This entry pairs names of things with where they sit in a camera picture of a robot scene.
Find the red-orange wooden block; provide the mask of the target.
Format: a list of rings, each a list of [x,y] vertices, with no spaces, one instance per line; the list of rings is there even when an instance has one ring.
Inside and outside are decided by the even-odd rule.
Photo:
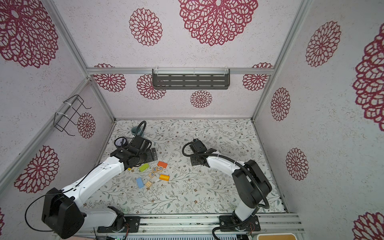
[[[158,162],[158,166],[159,166],[159,167],[162,167],[162,168],[164,168],[164,169],[165,169],[165,168],[167,168],[168,164],[167,164],[167,163],[164,163],[164,162],[161,162],[161,161],[159,161],[159,162]]]

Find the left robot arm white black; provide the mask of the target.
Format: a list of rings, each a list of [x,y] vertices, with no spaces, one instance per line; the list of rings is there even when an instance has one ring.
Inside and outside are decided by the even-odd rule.
[[[108,206],[100,210],[84,210],[84,203],[109,180],[140,164],[157,161],[155,148],[131,153],[119,148],[84,177],[62,188],[52,188],[44,198],[42,221],[62,239],[90,228],[107,228],[120,232],[126,227],[123,212]]]

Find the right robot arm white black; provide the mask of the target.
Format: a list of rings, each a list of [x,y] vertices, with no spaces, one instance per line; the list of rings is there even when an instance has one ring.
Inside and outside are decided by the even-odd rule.
[[[257,213],[260,208],[267,210],[270,208],[267,196],[273,188],[255,161],[235,161],[206,147],[190,147],[190,149],[191,154],[185,153],[184,150],[182,153],[191,159],[193,166],[213,168],[233,179],[240,197],[239,205],[233,213],[236,223],[248,221],[249,217]]]

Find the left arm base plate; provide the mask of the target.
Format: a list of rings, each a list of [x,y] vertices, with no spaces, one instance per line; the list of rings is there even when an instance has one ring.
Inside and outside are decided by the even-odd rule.
[[[109,227],[98,227],[97,233],[137,233],[141,217],[118,217]]]

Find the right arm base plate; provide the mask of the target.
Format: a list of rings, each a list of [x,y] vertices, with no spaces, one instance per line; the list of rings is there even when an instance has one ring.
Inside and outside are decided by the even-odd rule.
[[[220,231],[222,232],[258,232],[261,230],[259,219],[256,215],[249,216],[240,221],[234,216],[219,216]]]

